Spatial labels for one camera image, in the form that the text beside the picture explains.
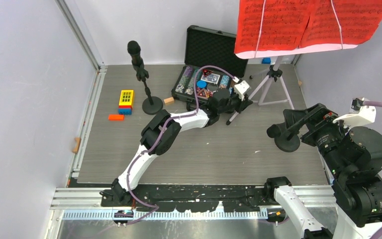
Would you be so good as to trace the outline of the black microphone plain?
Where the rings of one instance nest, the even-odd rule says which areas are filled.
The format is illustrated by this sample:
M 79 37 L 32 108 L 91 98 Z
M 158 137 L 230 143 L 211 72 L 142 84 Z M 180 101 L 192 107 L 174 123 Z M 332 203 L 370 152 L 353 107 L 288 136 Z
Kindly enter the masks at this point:
M 280 136 L 282 134 L 282 132 L 284 131 L 284 129 L 285 129 L 284 122 L 278 123 L 278 124 L 273 124 L 266 130 L 266 133 L 267 133 L 268 137 L 274 138 L 274 137 Z

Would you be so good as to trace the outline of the lilac tripod music stand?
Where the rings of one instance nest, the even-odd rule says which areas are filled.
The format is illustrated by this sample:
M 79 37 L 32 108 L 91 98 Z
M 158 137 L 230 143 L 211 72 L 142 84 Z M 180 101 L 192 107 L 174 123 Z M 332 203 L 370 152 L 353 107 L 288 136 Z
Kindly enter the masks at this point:
M 251 100 L 259 90 L 263 90 L 262 94 L 260 96 L 260 99 L 255 101 L 259 106 L 266 106 L 266 105 L 275 105 L 275 104 L 281 104 L 281 103 L 288 103 L 290 108 L 293 110 L 294 105 L 291 100 L 291 97 L 289 95 L 289 92 L 287 90 L 283 73 L 280 70 L 280 65 L 282 64 L 284 56 L 288 54 L 305 54 L 305 53 L 315 53 L 315 52 L 327 52 L 327 51 L 335 51 L 335 50 L 345 50 L 345 49 L 353 49 L 356 48 L 357 44 L 316 44 L 311 45 L 308 47 L 298 48 L 291 51 L 274 51 L 273 55 L 277 57 L 276 61 L 272 64 L 270 64 L 269 68 L 266 70 L 263 70 L 261 72 L 258 72 L 256 74 L 250 75 L 250 79 L 253 79 L 255 77 L 264 75 L 264 79 L 261 81 L 261 83 L 258 84 L 258 86 L 252 91 L 252 93 L 249 95 L 249 99 Z M 266 102 L 265 98 L 267 96 L 267 93 L 271 87 L 271 84 L 273 82 L 280 82 L 282 89 L 285 93 L 286 98 L 284 100 L 279 101 L 271 101 Z

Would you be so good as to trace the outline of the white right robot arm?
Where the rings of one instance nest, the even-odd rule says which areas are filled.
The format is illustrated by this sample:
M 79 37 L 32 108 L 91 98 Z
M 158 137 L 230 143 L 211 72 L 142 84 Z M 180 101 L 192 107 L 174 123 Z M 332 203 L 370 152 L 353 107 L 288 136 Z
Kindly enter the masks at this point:
M 376 118 L 374 103 L 355 98 L 351 112 L 342 116 L 323 104 L 283 112 L 284 122 L 267 135 L 284 152 L 301 143 L 316 147 L 333 176 L 337 225 L 330 232 L 316 220 L 296 195 L 286 177 L 269 178 L 264 198 L 279 204 L 303 239 L 377 239 L 382 235 L 382 135 L 368 128 Z

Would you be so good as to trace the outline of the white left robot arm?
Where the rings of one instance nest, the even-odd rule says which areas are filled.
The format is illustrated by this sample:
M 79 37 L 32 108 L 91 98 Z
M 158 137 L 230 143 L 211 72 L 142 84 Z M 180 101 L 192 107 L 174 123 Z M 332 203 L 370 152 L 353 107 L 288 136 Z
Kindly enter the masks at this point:
M 249 87 L 239 85 L 233 87 L 232 93 L 220 88 L 206 103 L 197 104 L 193 111 L 180 114 L 166 110 L 158 112 L 142 130 L 140 145 L 127 168 L 112 182 L 110 190 L 101 191 L 100 195 L 121 206 L 129 205 L 144 172 L 158 156 L 171 148 L 179 133 L 211 126 L 223 113 L 243 111 L 252 104 L 248 90 Z

